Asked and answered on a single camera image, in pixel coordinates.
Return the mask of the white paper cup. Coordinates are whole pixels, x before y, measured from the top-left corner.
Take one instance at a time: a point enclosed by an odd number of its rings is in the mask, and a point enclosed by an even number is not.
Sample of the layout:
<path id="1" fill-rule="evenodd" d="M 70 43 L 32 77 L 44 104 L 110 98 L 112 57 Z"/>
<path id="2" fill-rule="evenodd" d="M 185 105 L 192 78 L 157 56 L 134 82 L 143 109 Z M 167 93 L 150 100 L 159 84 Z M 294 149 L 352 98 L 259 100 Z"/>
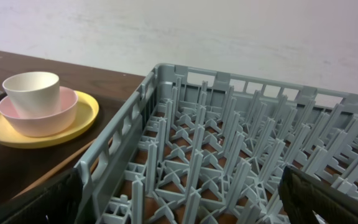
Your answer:
<path id="1" fill-rule="evenodd" d="M 3 81 L 2 87 L 21 118 L 59 113 L 60 78 L 50 72 L 26 72 Z"/>

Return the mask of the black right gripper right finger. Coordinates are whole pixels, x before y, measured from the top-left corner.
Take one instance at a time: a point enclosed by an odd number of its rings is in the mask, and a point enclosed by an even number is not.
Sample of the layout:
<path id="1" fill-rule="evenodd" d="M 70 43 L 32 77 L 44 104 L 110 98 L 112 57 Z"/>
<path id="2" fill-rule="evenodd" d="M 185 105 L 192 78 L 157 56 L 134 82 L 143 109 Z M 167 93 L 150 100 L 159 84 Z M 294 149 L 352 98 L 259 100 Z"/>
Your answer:
<path id="1" fill-rule="evenodd" d="M 291 223 L 358 223 L 358 201 L 305 172 L 286 166 L 278 187 Z"/>

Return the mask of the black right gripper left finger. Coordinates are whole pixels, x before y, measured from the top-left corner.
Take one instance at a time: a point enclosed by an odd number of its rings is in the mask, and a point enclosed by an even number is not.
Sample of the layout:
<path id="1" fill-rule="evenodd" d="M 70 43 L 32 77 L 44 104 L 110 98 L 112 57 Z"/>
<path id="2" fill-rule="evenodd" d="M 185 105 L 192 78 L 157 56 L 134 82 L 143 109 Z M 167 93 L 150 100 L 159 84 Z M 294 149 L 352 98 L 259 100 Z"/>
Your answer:
<path id="1" fill-rule="evenodd" d="M 74 223 L 83 184 L 77 176 L 40 185 L 8 202 L 0 223 Z"/>

